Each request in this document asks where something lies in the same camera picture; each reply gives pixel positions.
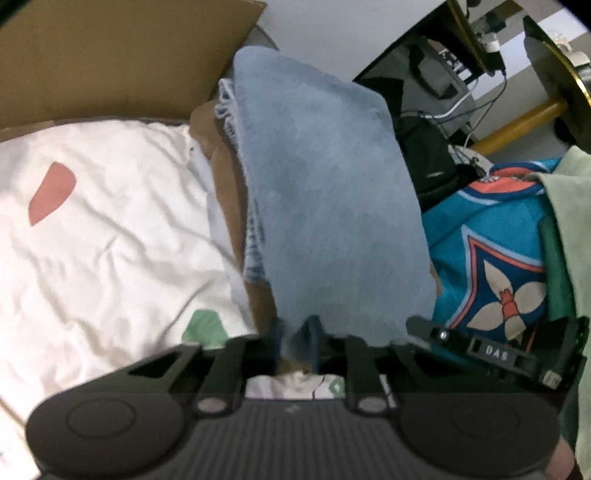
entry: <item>ribbed black surface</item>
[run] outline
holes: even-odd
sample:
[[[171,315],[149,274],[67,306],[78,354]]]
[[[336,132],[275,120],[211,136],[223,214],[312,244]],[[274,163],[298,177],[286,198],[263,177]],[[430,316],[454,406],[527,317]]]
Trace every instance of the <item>ribbed black surface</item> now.
[[[134,480],[460,480],[411,453],[383,419],[342,401],[245,401],[201,421],[168,463]],[[511,480],[545,480],[531,473]],[[44,480],[59,480],[47,475]]]

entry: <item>blue cloth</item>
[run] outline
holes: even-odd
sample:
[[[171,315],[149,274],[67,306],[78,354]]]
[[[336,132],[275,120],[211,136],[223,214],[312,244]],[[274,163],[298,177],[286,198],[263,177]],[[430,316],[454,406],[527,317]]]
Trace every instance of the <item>blue cloth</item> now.
[[[497,165],[423,214],[443,287],[433,321],[507,342],[546,312],[537,225],[551,213],[544,187],[524,181],[558,160]]]
[[[436,297],[421,213],[378,94],[260,47],[220,83],[249,194],[247,278],[264,278],[285,320],[284,355],[318,314],[327,333],[382,346],[408,339]]]

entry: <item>frayed fabric edge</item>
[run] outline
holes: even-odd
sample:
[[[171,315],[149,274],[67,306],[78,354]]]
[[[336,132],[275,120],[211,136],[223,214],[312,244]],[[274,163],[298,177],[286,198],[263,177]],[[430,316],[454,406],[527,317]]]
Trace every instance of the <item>frayed fabric edge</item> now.
[[[236,150],[236,155],[242,166],[242,172],[244,173],[246,181],[246,189],[248,191],[246,245],[242,276],[246,281],[252,283],[265,283],[268,285],[269,282],[265,275],[260,250],[261,248],[264,248],[264,236],[258,214],[258,205],[256,204],[256,199],[254,199],[252,195],[248,169],[243,157],[242,138],[240,135],[240,116],[238,114],[238,104],[234,95],[234,82],[230,79],[221,79],[218,86],[219,103],[215,106],[215,115],[217,119],[223,120],[224,132]]]

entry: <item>cardboard flap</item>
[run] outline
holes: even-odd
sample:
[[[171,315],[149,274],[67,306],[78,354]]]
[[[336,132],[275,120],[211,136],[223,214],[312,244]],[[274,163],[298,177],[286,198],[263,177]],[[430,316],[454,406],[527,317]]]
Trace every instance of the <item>cardboard flap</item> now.
[[[33,0],[0,28],[0,128],[186,118],[264,9],[242,0]]]

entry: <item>white pillowcase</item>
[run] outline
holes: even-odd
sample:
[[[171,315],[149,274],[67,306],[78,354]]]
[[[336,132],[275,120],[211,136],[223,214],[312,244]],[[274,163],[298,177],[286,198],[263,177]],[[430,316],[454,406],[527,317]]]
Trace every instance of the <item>white pillowcase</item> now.
[[[252,333],[248,305],[231,298],[246,299],[243,284],[230,287],[212,241],[215,196],[186,168],[190,155],[209,168],[187,126],[139,121],[0,144],[2,480],[37,474],[24,425],[49,395],[179,343],[195,310],[216,311],[229,336]],[[32,226],[31,199],[54,163],[75,186]]]

